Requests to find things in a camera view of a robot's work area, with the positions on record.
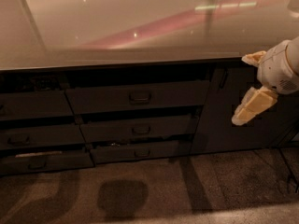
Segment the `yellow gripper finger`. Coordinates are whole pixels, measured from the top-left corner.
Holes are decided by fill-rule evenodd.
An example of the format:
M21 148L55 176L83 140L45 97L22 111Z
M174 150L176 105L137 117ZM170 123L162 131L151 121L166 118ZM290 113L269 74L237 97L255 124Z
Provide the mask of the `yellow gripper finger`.
M257 51L251 54L246 54L245 56L242 57L242 61L246 64L252 65L254 67L258 67L262 57L266 54L264 50L262 51Z
M254 119L257 115L274 106L278 101L278 94L261 86L260 89L251 87L243 97L241 104L236 108L232 123L242 126Z

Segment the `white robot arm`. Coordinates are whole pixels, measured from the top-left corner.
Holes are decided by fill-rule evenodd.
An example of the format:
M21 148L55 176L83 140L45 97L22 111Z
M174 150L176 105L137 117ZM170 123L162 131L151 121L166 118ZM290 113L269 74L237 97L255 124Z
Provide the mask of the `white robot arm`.
M260 89L251 87L232 117L241 126L274 106L280 95L299 91L299 37L284 40L268 51L258 51L242 57L246 64L257 68Z

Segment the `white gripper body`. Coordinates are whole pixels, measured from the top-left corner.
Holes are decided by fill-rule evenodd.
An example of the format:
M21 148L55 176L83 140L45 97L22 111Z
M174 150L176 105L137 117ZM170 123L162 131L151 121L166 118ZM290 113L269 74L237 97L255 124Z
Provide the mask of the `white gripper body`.
M299 39L285 40L262 57L258 80L279 94L299 91Z

